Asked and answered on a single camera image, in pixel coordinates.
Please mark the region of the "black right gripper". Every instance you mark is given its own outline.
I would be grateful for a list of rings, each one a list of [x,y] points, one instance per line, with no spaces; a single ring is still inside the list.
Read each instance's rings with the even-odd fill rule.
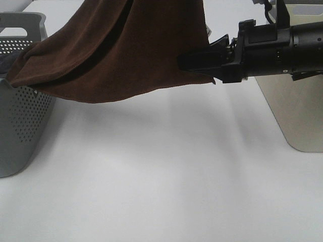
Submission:
[[[226,50],[230,46],[228,34],[209,46],[179,55],[179,69],[214,76],[222,67],[222,82],[225,84],[239,83],[248,77],[291,74],[293,71],[293,37],[289,24],[257,26],[255,20],[240,22],[234,59],[229,63]]]

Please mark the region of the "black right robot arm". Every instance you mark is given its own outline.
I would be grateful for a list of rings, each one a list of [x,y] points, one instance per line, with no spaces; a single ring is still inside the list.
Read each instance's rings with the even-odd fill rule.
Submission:
[[[294,81],[322,74],[322,22],[292,26],[284,1],[261,1],[268,24],[239,23],[238,36],[224,35],[209,46],[178,56],[179,69],[207,75],[224,84],[248,77],[289,74]]]

